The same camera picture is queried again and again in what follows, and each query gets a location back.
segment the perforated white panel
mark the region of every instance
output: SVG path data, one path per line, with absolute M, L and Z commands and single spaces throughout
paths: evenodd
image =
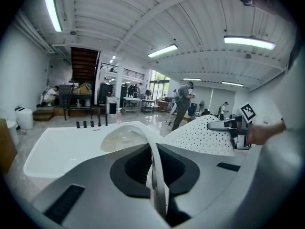
M 212 121 L 219 119 L 212 115 L 196 118 L 169 133 L 161 143 L 206 154 L 235 156 L 228 132 L 207 129 Z

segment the shiny floor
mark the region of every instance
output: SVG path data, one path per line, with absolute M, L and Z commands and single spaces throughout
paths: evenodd
M 5 176 L 5 180 L 11 191 L 23 197 L 27 201 L 31 201 L 39 193 L 39 189 L 27 179 L 22 169 L 33 146 L 48 127 L 76 126 L 76 121 L 79 121 L 81 124 L 83 123 L 83 121 L 87 121 L 87 124 L 90 125 L 90 120 L 90 116 L 82 116 L 70 117 L 69 119 L 67 119 L 67 121 L 65 121 L 63 116 L 57 116 L 52 118 L 49 122 L 36 122 L 34 128 L 28 130 L 26 133 L 19 130 L 18 135 L 20 142 L 16 146 L 18 153 L 13 163 L 11 164 L 8 174 Z M 98 123 L 97 116 L 93 116 L 93 120 L 95 124 Z M 170 128 L 168 127 L 168 121 L 170 119 L 169 114 L 167 113 L 139 113 L 139 115 L 134 113 L 127 113 L 125 116 L 122 116 L 122 122 L 135 120 L 138 120 L 148 126 L 150 129 L 159 132 L 162 136 L 165 136 L 170 132 Z M 115 118 L 108 119 L 109 124 L 115 122 Z M 105 124 L 105 119 L 103 115 L 101 116 L 101 123 L 102 125 Z

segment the white ceiling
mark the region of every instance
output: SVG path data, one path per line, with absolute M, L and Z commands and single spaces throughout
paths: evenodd
M 56 6 L 61 33 L 54 30 L 44 0 L 26 0 L 21 8 L 53 48 L 73 45 L 110 55 L 124 52 L 176 80 L 239 82 L 249 90 L 285 70 L 296 33 L 291 22 L 245 7 L 239 0 L 56 0 Z M 255 36 L 276 47 L 271 51 L 228 45 L 225 35 Z M 154 61 L 147 56 L 173 43 L 176 51 Z

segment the window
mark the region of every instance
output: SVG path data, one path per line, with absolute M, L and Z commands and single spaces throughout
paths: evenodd
M 156 71 L 152 71 L 149 89 L 152 91 L 152 99 L 156 100 L 167 96 L 170 78 Z

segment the fluorescent light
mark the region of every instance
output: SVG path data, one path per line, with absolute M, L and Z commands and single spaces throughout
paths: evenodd
M 183 78 L 184 81 L 201 81 L 199 78 Z
M 232 83 L 232 82 L 222 82 L 222 84 L 228 84 L 228 85 L 233 85 L 233 86 L 244 86 L 243 84 Z
M 273 50 L 275 48 L 275 44 L 273 42 L 245 36 L 224 36 L 224 42 L 250 45 L 254 47 L 266 48 L 269 50 Z
M 55 0 L 44 0 L 44 1 L 47 5 L 49 16 L 51 18 L 54 29 L 57 32 L 61 32 L 61 25 L 59 24 L 59 19 L 58 19 L 56 8 L 55 8 Z
M 149 54 L 148 57 L 153 58 L 153 57 L 158 56 L 160 54 L 163 54 L 163 53 L 166 53 L 166 52 L 170 52 L 170 51 L 173 51 L 173 50 L 176 50 L 176 49 L 178 49 L 176 44 L 169 45 L 166 48 L 163 48 L 163 49 L 161 49 L 159 51 L 156 51 L 156 52 L 153 52 L 153 53 Z

